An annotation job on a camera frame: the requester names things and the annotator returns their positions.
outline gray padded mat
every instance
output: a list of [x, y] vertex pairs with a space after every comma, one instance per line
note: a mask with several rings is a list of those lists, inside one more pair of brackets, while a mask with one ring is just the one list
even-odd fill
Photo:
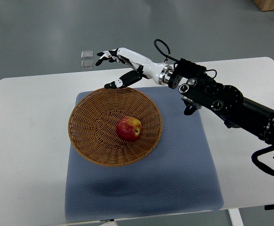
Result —
[[[71, 145], [66, 218], [104, 220], [219, 210], [223, 198], [199, 112], [183, 114], [178, 90], [138, 88], [158, 106], [163, 132], [144, 159], [121, 167], [96, 165]], [[77, 96], [78, 103], [89, 92]]]

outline wicker basket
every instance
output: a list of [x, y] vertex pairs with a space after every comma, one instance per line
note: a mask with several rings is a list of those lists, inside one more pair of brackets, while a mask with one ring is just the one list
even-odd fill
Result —
[[[123, 116], [142, 123], [135, 142], [120, 139], [117, 122]], [[145, 94], [132, 88], [98, 89], [83, 98], [69, 119], [68, 132], [76, 151], [103, 166], [123, 166], [148, 155], [162, 134], [162, 118], [157, 106]]]

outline red apple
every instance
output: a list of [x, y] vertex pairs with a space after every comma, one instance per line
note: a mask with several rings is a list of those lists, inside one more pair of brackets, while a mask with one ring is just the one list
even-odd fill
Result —
[[130, 116], [122, 117], [116, 125], [116, 133], [118, 136], [129, 142], [135, 142], [139, 139], [142, 131], [141, 122]]

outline black cable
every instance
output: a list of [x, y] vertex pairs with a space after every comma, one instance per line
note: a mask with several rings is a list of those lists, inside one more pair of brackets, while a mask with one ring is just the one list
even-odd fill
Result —
[[217, 75], [217, 71], [215, 69], [210, 69], [210, 70], [206, 70], [206, 72], [210, 72], [210, 71], [214, 71], [216, 74], [214, 75], [213, 79], [216, 78], [216, 75]]
[[262, 163], [261, 161], [258, 160], [258, 157], [261, 156], [262, 154], [266, 154], [268, 152], [274, 151], [274, 146], [269, 146], [267, 148], [261, 149], [259, 151], [256, 151], [252, 154], [252, 162], [263, 172], [274, 176], [274, 169], [268, 167], [267, 165], [265, 165], [264, 163]]
[[[165, 54], [165, 53], [162, 52], [162, 50], [157, 46], [157, 41], [158, 41], [158, 42], [161, 42], [161, 43], [167, 48], [168, 54]], [[163, 40], [161, 40], [161, 39], [156, 39], [156, 40], [154, 41], [154, 44], [155, 44], [155, 47], [157, 48], [157, 50], [159, 51], [160, 54], [162, 54], [162, 55], [165, 56], [166, 58], [171, 59], [171, 60], [173, 60], [173, 61], [175, 61], [175, 62], [179, 62], [179, 60], [177, 60], [177, 59], [175, 59], [175, 58], [173, 58], [173, 57], [170, 56], [170, 49], [169, 49], [168, 45], [167, 45]]]

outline white table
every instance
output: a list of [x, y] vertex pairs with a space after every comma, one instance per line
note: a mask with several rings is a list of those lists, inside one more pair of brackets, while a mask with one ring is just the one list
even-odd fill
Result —
[[[274, 109], [272, 59], [199, 64], [216, 69], [217, 82], [236, 86], [245, 97]], [[129, 70], [0, 81], [0, 225], [69, 223], [64, 215], [70, 147], [67, 124], [75, 98], [80, 92], [103, 87]], [[158, 85], [143, 79], [131, 87], [151, 86]], [[223, 209], [274, 204], [274, 177], [251, 161], [253, 152], [268, 145], [242, 129], [227, 129], [208, 109], [202, 108], [200, 115], [216, 165]], [[263, 161], [272, 164], [273, 154]]]

